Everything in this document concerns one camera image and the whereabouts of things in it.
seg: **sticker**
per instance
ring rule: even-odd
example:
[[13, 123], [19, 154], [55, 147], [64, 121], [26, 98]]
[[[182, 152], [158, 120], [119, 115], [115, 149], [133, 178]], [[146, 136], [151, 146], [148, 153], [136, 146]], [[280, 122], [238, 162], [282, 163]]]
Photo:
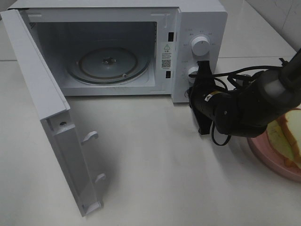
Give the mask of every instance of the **sticker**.
[[161, 43], [161, 68], [164, 70], [170, 70], [173, 64], [174, 55], [174, 43], [162, 42]]
[[213, 97], [215, 94], [221, 93], [220, 91], [213, 91], [211, 93], [209, 93], [206, 97], [205, 97], [205, 101], [209, 101], [211, 97]]

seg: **open microwave door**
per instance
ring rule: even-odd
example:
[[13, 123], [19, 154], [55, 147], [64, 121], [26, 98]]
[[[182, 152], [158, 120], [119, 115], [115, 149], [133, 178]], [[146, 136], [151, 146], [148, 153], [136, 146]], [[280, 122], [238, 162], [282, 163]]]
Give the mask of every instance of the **open microwave door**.
[[30, 23], [23, 13], [13, 9], [2, 12], [1, 16], [40, 122], [84, 216], [101, 206], [81, 148], [89, 135], [79, 141], [69, 104], [30, 35], [26, 26]]

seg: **robotic arm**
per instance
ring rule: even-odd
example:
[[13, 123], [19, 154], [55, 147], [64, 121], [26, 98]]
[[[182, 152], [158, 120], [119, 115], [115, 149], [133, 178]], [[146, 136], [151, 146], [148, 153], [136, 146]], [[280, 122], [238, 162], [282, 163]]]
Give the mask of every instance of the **robotic arm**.
[[[256, 137], [263, 133], [269, 122], [297, 107], [301, 102], [301, 49], [282, 67], [258, 66], [212, 75], [209, 61], [198, 61], [198, 73], [189, 89], [190, 106], [196, 116], [199, 133], [209, 134], [215, 144], [225, 145], [230, 136]], [[253, 76], [240, 75], [243, 71], [268, 69]], [[218, 77], [227, 76], [235, 86], [228, 90]], [[217, 86], [215, 81], [224, 85]], [[223, 144], [214, 139], [214, 128], [228, 135]]]

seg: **white microwave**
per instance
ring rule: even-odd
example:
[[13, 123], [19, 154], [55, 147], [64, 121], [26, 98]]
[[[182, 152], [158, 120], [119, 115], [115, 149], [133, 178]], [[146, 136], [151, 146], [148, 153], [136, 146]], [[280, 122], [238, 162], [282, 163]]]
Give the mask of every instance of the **white microwave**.
[[1, 12], [40, 121], [84, 216], [101, 207], [64, 96], [171, 95], [188, 102], [197, 61], [214, 72], [218, 0], [18, 0]]

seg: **pink plate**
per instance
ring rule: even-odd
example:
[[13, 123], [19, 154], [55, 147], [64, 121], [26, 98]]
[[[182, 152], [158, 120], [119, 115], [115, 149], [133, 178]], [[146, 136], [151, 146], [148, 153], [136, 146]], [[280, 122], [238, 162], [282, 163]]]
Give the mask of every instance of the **pink plate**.
[[256, 138], [248, 138], [248, 143], [253, 153], [270, 169], [290, 180], [301, 182], [301, 169], [285, 166], [284, 157], [271, 147], [266, 131]]

